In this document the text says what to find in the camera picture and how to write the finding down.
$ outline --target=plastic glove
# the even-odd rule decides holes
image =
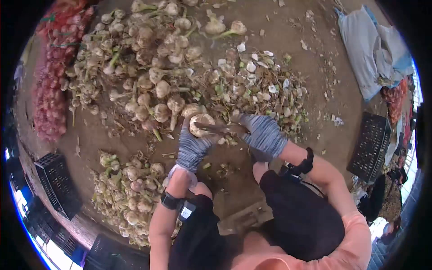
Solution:
[[[178,157],[176,164],[189,172],[196,173],[208,148],[216,143],[221,136],[218,134],[210,134],[199,139],[196,138],[189,132],[192,116],[189,116],[183,121],[180,137],[178,139]]]
[[[247,127],[251,134],[243,134],[241,138],[251,147],[268,153],[273,158],[282,153],[288,142],[288,138],[281,134],[277,122],[270,116],[238,114],[231,118],[231,122]]]

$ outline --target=black wrist band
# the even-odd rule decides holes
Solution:
[[[302,162],[298,166],[291,168],[290,171],[293,175],[299,176],[301,173],[307,174],[314,167],[312,165],[314,161],[314,151],[312,151],[312,148],[310,147],[306,148],[306,151],[308,152],[307,158],[302,160]]]
[[[170,210],[178,210],[179,204],[181,204],[183,199],[174,198],[170,193],[164,191],[161,196],[161,204]]]

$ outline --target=knee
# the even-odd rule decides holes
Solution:
[[[197,185],[189,189],[195,195],[204,195],[213,200],[213,194],[203,182],[198,182]]]

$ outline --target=wrist strap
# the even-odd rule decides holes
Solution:
[[[310,147],[306,148],[306,151],[308,152],[307,158],[304,159],[298,166],[292,167],[290,169],[291,174],[297,175],[297,176],[299,176],[301,173],[307,174],[314,167],[312,165],[312,163],[314,161],[314,151]]]

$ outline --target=red mesh bag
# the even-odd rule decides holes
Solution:
[[[56,141],[66,133],[66,102],[61,91],[66,66],[73,59],[93,8],[87,0],[57,1],[36,28],[41,46],[33,90],[34,123],[38,136]]]

